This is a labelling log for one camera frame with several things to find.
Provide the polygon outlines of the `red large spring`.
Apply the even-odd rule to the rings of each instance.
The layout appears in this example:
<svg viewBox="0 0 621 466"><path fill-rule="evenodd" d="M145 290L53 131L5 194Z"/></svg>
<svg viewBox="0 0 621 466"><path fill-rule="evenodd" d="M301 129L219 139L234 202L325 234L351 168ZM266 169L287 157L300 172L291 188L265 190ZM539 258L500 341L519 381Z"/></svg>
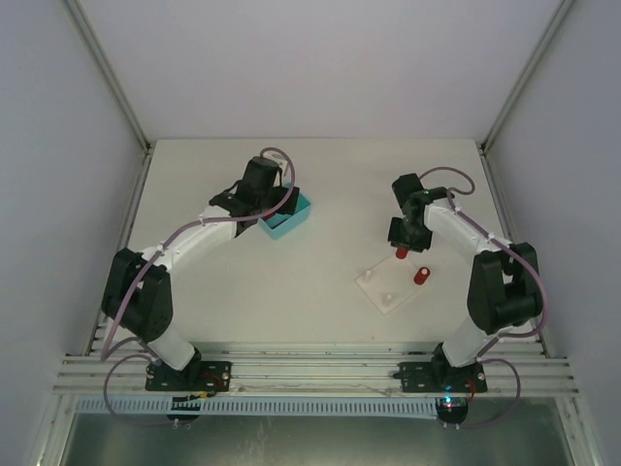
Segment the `red large spring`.
<svg viewBox="0 0 621 466"><path fill-rule="evenodd" d="M423 285L425 282L429 280L430 277L431 277L431 270L428 267L423 266L423 267L420 267L416 271L413 277L413 282L416 285Z"/></svg>

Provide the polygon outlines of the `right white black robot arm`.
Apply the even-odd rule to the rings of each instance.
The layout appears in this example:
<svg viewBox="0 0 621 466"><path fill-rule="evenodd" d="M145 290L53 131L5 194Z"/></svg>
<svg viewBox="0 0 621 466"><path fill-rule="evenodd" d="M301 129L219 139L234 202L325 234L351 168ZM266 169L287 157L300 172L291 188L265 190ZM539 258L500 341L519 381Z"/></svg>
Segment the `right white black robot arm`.
<svg viewBox="0 0 621 466"><path fill-rule="evenodd" d="M402 212L390 222L387 241L404 258L423 252L439 236L471 261L466 306L468 316L431 359L440 377L472 368L500 339L528 338L533 330L512 333L536 317L543 319L547 297L539 276L536 250L496 237L456 204L461 190L426 188L422 177L406 174L392 183Z"/></svg>

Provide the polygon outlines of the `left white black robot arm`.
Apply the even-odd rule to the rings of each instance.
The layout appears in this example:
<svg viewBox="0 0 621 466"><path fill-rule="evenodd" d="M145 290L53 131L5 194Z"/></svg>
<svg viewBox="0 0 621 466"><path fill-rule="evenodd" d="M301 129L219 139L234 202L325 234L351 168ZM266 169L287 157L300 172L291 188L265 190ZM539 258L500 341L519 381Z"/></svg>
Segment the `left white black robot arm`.
<svg viewBox="0 0 621 466"><path fill-rule="evenodd" d="M267 147L246 164L232 186L216 194L194 219L156 245L114 255L101 310L112 320L101 349L106 361L123 343L115 343L119 328L130 342L145 349L148 361L174 371L187 369L198 350L174 326L174 278L212 250L229 243L259 220L276 214L292 215L300 190L290 156Z"/></svg>

